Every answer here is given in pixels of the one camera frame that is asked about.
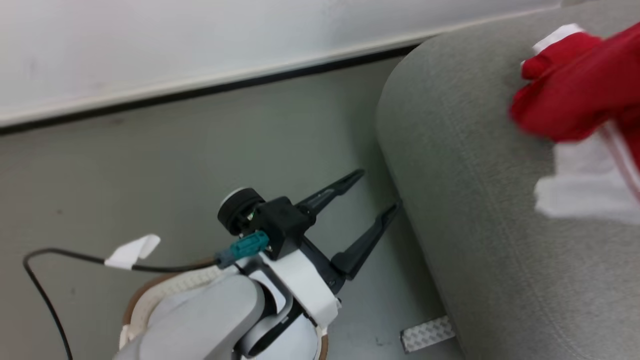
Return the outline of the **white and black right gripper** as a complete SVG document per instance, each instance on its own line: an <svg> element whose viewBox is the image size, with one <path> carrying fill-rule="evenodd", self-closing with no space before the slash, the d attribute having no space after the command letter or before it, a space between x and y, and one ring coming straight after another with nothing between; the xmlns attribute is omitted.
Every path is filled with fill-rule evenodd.
<svg viewBox="0 0 640 360"><path fill-rule="evenodd" d="M354 170L301 200L295 207L307 216L318 216L335 198L348 192L365 173L364 169ZM354 280L400 209L400 201L393 203L375 217L374 223L361 237L331 258L334 269L345 280ZM317 246L304 238L300 248L277 260L270 259L267 251L259 255L270 269L270 281L285 299L285 305L277 312L278 321L286 319L297 303L302 312L311 317L316 328L329 328L342 305L330 286L334 276L321 274L329 259Z"/></svg>

